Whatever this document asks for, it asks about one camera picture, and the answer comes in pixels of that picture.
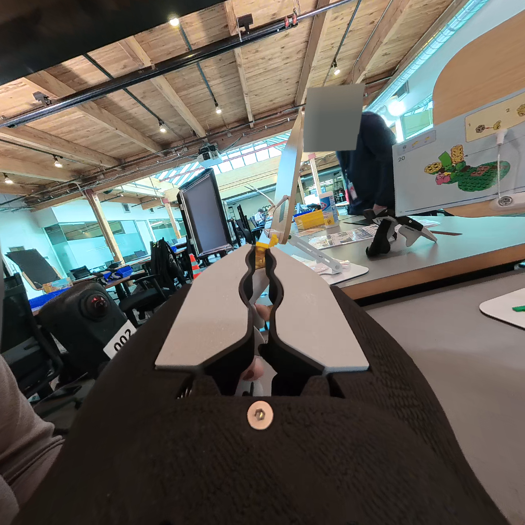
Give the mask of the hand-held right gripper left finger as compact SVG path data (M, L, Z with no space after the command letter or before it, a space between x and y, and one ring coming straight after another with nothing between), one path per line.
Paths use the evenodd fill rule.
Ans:
M204 270L190 286L155 368L208 375L222 395L234 395L253 360L252 277L252 245Z

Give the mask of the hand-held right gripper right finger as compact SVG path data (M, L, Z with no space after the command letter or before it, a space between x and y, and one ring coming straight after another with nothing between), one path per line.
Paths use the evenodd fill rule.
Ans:
M300 395L311 377L368 371L338 288L278 248L267 249L265 260L272 311L260 355L275 371L271 395Z

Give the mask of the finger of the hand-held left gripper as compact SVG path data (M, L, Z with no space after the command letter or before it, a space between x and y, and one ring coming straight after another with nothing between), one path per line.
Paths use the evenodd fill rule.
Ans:
M252 275L252 288L253 293L250 299L250 304L255 305L257 300L260 298L262 293L269 286L269 278L266 273L266 269L256 269Z

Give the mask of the small yellow lego piece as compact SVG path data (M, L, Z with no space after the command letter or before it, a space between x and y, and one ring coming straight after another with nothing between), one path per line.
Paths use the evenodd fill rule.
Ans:
M269 229L263 231L260 240L255 245L255 269L263 269L266 267L266 251L273 246L276 246L281 240L281 233Z

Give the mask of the person's left forearm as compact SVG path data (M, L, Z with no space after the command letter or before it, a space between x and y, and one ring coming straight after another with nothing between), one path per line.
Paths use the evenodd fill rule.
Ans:
M63 438L54 432L1 357L1 524L11 524L55 462Z

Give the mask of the white desk stand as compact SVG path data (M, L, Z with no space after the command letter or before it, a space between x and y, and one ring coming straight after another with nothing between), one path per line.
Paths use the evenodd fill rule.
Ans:
M496 134L497 145L497 207L509 207L514 203L511 196L501 194L501 147L507 134L507 129L500 128ZM479 305L479 310L485 316L496 319L500 322L524 329L524 312L514 312L512 307L518 306L512 304L512 301L524 299L524 289L516 290L487 300Z
M269 217L266 219L261 235L263 235L263 231L268 231L271 228L274 208L275 204L272 203L269 209ZM322 251L315 249L315 247L311 246L308 241L303 240L303 238L299 237L297 234L290 233L285 244L293 247L293 258L309 267L313 272L325 279L330 285L361 277L369 271L365 266L360 266L350 262L340 262L339 260L326 255Z

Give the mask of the grey desk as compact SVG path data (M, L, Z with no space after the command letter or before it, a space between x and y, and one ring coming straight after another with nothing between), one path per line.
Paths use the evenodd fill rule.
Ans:
M524 260L524 217L437 217L436 231L462 233L435 235L437 243L420 237L410 246L397 234L386 255L369 259L361 241L333 250L334 256L368 267L367 274L338 287L354 300L414 292L446 280L471 277L477 272L512 270Z
M479 305L522 287L514 270L364 307L422 371L512 524L524 524L524 330Z

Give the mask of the person's left hand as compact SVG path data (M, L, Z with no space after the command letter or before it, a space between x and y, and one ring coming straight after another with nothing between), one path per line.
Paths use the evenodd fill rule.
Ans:
M242 373L240 381L256 382L264 376L264 362L259 356L254 356L249 367Z

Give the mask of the black office chair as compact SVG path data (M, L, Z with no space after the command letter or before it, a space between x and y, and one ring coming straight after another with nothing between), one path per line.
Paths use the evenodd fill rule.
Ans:
M60 352L37 325L20 274L4 278L1 355L26 398L52 394L63 369Z
M132 279L132 282L135 290L120 300L119 307L131 324L138 328L147 313L154 313L186 285L187 275L174 249L165 240L159 240L152 245L149 273Z

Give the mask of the yellow storage bin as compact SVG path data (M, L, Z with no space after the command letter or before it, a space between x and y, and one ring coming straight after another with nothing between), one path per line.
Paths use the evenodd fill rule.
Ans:
M320 209L314 209L305 213L295 214L293 216L293 220L299 231L323 227L325 225L323 211Z

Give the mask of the colourful printed booklet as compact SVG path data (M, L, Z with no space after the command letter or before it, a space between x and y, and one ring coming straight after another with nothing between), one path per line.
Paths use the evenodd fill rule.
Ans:
M338 232L318 237L309 237L308 243L318 250L344 246L360 241L372 241L377 232L377 225L355 228L349 231Z

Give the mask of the large black display screen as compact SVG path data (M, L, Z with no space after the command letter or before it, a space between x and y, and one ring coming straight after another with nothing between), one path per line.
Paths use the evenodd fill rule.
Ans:
M197 258L225 255L233 249L214 170L206 168L179 187L186 236Z

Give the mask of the white wipes canister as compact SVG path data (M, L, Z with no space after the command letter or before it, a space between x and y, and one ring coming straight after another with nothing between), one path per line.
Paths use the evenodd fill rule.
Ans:
M319 197L319 204L323 213L325 228L333 228L339 225L339 215L334 200L333 192L321 193Z

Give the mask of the wooden display board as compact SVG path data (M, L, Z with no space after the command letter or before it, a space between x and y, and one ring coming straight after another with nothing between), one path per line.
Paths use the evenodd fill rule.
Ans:
M475 164L511 164L494 187L455 196L457 217L524 217L524 11L476 38L446 64L433 91L434 129L445 149L463 143Z
M301 110L281 154L278 167L275 208L272 213L269 237L277 236L279 244L285 244L289 238L303 152L304 112Z

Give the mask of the idle hand-held gripper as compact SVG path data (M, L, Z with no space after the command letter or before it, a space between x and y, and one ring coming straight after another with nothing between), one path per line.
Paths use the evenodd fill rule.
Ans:
M423 224L409 216L396 216L394 210L384 208L375 212L372 208L365 209L364 218L373 221L377 230L370 246L366 248L369 259L386 255L390 252L390 238L399 233L405 238L406 246L412 246L420 237L437 243L436 236Z

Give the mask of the brick instruction sheet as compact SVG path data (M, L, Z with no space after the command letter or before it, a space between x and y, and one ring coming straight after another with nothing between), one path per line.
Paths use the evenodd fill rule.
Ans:
M398 215L487 203L524 213L524 90L456 116L393 148Z

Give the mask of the black ceiling pipe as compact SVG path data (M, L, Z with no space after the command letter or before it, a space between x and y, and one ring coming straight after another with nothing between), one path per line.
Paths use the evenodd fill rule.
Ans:
M1 127L16 128L62 111L76 108L88 102L94 102L117 91L128 89L146 81L152 81L161 75L178 71L195 65L201 61L215 58L222 54L242 48L250 43L259 42L279 32L289 30L298 25L300 16L297 13L287 15L276 21L269 22L255 28L245 26L239 34L223 38L213 43L187 51L164 61L154 63L132 71L126 75L107 80L98 85L78 91L52 102L50 105L16 115L1 122Z

